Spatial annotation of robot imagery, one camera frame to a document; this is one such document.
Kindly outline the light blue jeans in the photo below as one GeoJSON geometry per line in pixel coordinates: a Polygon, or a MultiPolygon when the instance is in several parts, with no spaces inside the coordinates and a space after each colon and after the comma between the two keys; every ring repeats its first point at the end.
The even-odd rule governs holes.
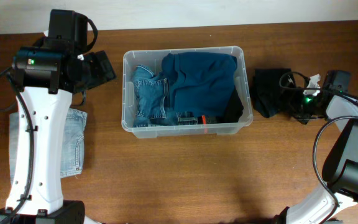
{"type": "MultiPolygon", "coordinates": [[[[84,111],[70,108],[67,113],[63,133],[62,158],[60,178],[79,175],[82,173],[85,155],[85,134],[88,114],[84,111]]],[[[18,112],[9,115],[9,173],[11,184],[14,180],[17,159],[19,115],[18,112]]]]}

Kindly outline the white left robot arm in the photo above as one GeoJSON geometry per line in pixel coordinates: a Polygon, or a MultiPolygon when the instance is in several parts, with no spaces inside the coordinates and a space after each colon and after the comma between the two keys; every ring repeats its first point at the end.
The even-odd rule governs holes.
{"type": "Polygon", "coordinates": [[[104,51],[92,52],[98,30],[75,11],[54,9],[48,34],[22,47],[2,73],[18,104],[17,162],[0,223],[90,223],[85,205],[65,200],[60,167],[63,133],[74,94],[115,79],[104,51]]]}

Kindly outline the dark blue jeans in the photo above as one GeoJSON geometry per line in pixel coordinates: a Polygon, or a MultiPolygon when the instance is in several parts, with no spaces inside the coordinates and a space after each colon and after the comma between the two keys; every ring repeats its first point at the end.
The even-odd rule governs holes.
{"type": "Polygon", "coordinates": [[[170,106],[168,79],[145,65],[137,65],[132,79],[138,102],[133,127],[180,126],[198,124],[191,112],[177,112],[170,106]]]}

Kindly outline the black shirt white logo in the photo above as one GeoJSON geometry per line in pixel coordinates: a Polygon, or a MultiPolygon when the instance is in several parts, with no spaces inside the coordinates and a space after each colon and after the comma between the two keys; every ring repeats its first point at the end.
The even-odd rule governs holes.
{"type": "Polygon", "coordinates": [[[287,109],[293,93],[280,88],[279,80],[290,71],[290,68],[255,69],[250,94],[254,109],[264,118],[271,118],[279,111],[287,109]]]}

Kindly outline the black shorts red grey waistband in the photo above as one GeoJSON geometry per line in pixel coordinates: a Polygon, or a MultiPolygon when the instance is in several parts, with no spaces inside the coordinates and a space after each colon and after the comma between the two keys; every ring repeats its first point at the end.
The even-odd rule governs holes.
{"type": "Polygon", "coordinates": [[[237,90],[234,89],[227,103],[226,109],[222,116],[202,115],[198,117],[199,124],[216,124],[216,123],[237,123],[243,114],[244,107],[239,98],[237,90]]]}

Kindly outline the navy blue shirt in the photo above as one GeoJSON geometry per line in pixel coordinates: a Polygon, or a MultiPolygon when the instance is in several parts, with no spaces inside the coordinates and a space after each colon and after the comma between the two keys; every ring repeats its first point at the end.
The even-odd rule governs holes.
{"type": "Polygon", "coordinates": [[[237,58],[229,54],[168,54],[162,74],[168,79],[170,107],[194,116],[222,116],[234,91],[237,58]]]}

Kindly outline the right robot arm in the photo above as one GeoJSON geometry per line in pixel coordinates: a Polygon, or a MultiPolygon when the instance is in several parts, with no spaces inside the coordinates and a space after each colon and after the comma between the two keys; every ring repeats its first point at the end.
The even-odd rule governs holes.
{"type": "Polygon", "coordinates": [[[296,98],[292,110],[297,118],[324,118],[312,152],[312,163],[319,185],[300,203],[286,207],[273,217],[273,223],[339,223],[336,215],[358,205],[358,97],[347,92],[350,74],[330,70],[322,86],[319,75],[304,77],[297,87],[294,72],[284,73],[278,85],[287,96],[296,98]],[[317,148],[323,132],[332,124],[340,135],[330,150],[323,168],[317,166],[317,148]]]}

